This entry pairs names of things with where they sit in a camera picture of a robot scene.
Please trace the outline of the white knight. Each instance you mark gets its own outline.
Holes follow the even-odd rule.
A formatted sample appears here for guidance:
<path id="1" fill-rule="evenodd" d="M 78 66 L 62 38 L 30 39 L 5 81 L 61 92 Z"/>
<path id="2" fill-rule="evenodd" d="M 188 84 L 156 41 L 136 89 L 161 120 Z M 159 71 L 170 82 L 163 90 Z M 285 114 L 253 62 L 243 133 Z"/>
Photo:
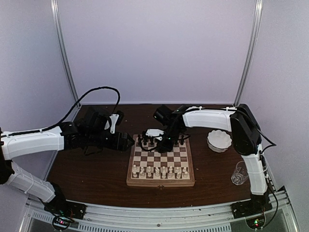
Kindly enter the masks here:
<path id="1" fill-rule="evenodd" d="M 181 172 L 181 171 L 176 173 L 176 178 L 177 178 L 177 179 L 180 179 L 181 176 L 182 176 L 182 172 Z"/>

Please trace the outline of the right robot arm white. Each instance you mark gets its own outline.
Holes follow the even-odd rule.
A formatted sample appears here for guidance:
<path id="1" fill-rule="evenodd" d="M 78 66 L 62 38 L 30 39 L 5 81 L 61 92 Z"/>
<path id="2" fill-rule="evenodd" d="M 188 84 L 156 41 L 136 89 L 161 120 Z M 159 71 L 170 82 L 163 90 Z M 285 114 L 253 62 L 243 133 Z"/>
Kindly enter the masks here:
<path id="1" fill-rule="evenodd" d="M 231 132 L 233 147 L 245 162 L 251 184 L 251 200 L 247 208 L 256 214 L 265 207 L 269 201 L 269 190 L 262 139 L 266 136 L 246 104 L 226 108 L 182 105 L 176 110 L 162 105 L 156 109 L 154 118 L 165 129 L 148 129 L 146 135 L 159 140 L 160 152 L 170 151 L 187 128 L 203 127 Z"/>

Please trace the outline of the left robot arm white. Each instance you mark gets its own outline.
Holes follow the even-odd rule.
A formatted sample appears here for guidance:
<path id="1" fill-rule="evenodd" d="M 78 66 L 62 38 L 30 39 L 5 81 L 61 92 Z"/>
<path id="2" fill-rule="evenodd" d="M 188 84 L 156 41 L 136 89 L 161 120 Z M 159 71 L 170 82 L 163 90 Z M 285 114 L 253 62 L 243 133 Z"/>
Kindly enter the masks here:
<path id="1" fill-rule="evenodd" d="M 91 110 L 79 122 L 66 121 L 77 101 L 54 125 L 42 129 L 0 133 L 0 182 L 14 186 L 41 199 L 60 215 L 70 207 L 60 187 L 24 171 L 13 159 L 44 151 L 62 151 L 90 146 L 126 151 L 134 145 L 128 133 L 116 131 L 124 114 L 113 110 L 111 114 Z"/>

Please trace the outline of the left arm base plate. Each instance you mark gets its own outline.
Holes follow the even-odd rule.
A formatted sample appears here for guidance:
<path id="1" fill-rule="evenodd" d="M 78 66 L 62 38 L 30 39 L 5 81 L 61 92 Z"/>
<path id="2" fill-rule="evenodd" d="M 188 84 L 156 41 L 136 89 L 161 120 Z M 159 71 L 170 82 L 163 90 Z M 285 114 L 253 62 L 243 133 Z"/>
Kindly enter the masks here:
<path id="1" fill-rule="evenodd" d="M 83 219 L 86 211 L 85 204 L 70 202 L 59 196 L 55 196 L 48 203 L 43 203 L 46 211 L 73 219 Z"/>

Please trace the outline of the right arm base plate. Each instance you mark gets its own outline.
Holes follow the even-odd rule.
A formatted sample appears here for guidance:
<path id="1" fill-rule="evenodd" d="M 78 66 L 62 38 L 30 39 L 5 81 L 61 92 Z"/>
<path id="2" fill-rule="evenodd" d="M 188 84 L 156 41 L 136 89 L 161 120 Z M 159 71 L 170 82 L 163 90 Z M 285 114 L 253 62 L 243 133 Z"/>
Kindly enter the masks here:
<path id="1" fill-rule="evenodd" d="M 271 203 L 262 205 L 260 203 L 254 203 L 251 200 L 231 204 L 231 210 L 234 219 L 262 214 L 263 212 L 269 211 L 272 208 L 273 207 Z"/>

